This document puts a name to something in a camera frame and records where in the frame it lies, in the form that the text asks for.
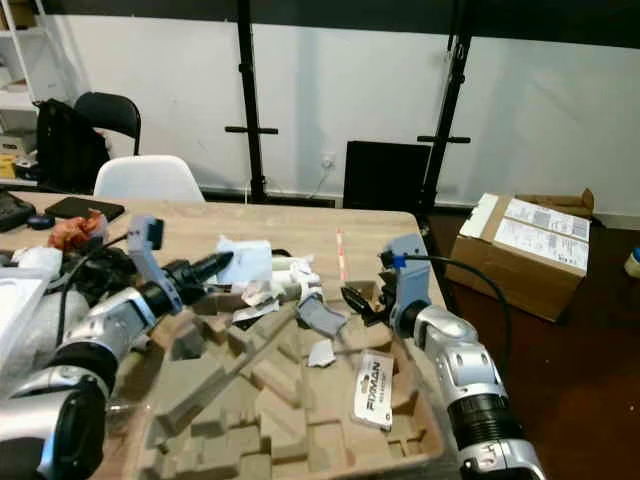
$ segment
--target black backpack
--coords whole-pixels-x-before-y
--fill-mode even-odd
[[[92,193],[98,170],[109,160],[104,138],[62,102],[49,99],[38,107],[40,184],[52,190]]]

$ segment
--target blue connector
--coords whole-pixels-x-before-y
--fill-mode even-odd
[[[407,266],[407,259],[404,255],[394,255],[393,256],[393,266],[394,268],[402,268]]]

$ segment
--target paper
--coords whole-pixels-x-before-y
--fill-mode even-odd
[[[495,241],[585,272],[587,270],[589,244],[574,238],[503,218]]]
[[[391,430],[391,382],[393,357],[372,350],[362,352],[353,398],[354,418]]]
[[[217,284],[271,280],[271,244],[266,240],[234,242],[220,235],[217,251],[233,252],[229,265],[218,273]]]
[[[462,225],[460,235],[480,238],[497,202],[498,197],[496,195],[491,195],[490,193],[482,195],[478,205],[476,205],[471,212],[471,216]]]
[[[336,356],[333,353],[333,348],[331,347],[331,340],[327,338],[326,340],[320,340],[313,344],[311,352],[309,352],[307,366],[326,367],[327,365],[335,362],[335,360]]]
[[[274,299],[276,295],[271,290],[271,282],[249,282],[240,296],[244,303],[250,307],[255,307],[268,300]]]
[[[533,203],[523,202],[517,198],[509,202],[504,216],[530,223],[546,230],[562,233],[569,237],[589,241],[588,220],[534,205]]]
[[[320,276],[313,273],[306,260],[298,259],[293,262],[289,267],[289,272],[293,281],[300,284],[300,304],[314,294],[323,297]]]
[[[268,302],[257,307],[242,308],[233,312],[231,323],[251,320],[252,318],[261,317],[267,313],[277,312],[278,310],[280,310],[280,303],[278,300],[273,300],[272,302]]]

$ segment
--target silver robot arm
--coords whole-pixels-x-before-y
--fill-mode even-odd
[[[429,305],[429,263],[402,261],[405,255],[426,255],[422,239],[407,235],[385,251],[392,261],[394,286],[390,325],[412,336],[436,366],[447,413],[458,447],[460,473],[471,479],[546,480],[531,443],[509,409],[498,370],[475,328],[447,310]]]
[[[232,253],[158,267],[162,221],[135,217],[129,254],[146,283],[96,305],[68,331],[48,366],[0,401],[0,480],[88,478],[102,461],[106,402],[120,361],[159,317],[205,295],[200,286]]]

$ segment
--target desk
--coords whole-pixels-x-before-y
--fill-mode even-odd
[[[64,196],[43,193],[16,193],[31,202],[38,211]],[[417,232],[417,224],[408,213],[363,210],[340,210],[267,205],[238,205],[223,203],[173,203],[167,201],[118,201],[126,212],[109,227],[113,237],[124,233],[131,215],[152,214],[165,221],[162,249],[155,252],[160,265],[177,258],[197,260],[215,248],[220,234],[232,240],[267,239],[273,248],[284,248],[293,255],[312,253],[313,268],[322,279],[327,300],[340,298],[340,272],[337,256],[337,229],[343,230],[346,269],[350,280],[377,278],[380,264],[377,254],[394,237]],[[0,248],[16,249],[44,244],[49,231],[37,232],[25,226],[0,234]],[[437,280],[431,272],[429,295],[435,304],[444,301]],[[439,392],[434,387],[432,403],[443,423],[443,409],[437,405]],[[126,452],[105,458],[94,478],[121,478]],[[455,458],[447,452],[429,464],[419,478],[458,478]]]

